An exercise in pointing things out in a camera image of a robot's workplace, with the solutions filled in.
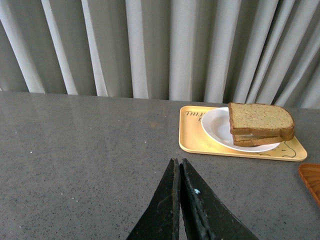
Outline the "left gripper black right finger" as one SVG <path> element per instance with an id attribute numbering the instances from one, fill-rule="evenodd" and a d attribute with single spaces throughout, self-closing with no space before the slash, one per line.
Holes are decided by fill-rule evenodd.
<path id="1" fill-rule="evenodd" d="M 229 211 L 192 164 L 180 164 L 180 205 L 188 240 L 256 240 Z"/>

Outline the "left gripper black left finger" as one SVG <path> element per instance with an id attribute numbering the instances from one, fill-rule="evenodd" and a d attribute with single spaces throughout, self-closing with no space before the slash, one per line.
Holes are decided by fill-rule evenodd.
<path id="1" fill-rule="evenodd" d="M 180 225 L 181 174 L 179 162 L 172 158 L 154 195 L 128 235 L 128 240 L 177 240 Z"/>

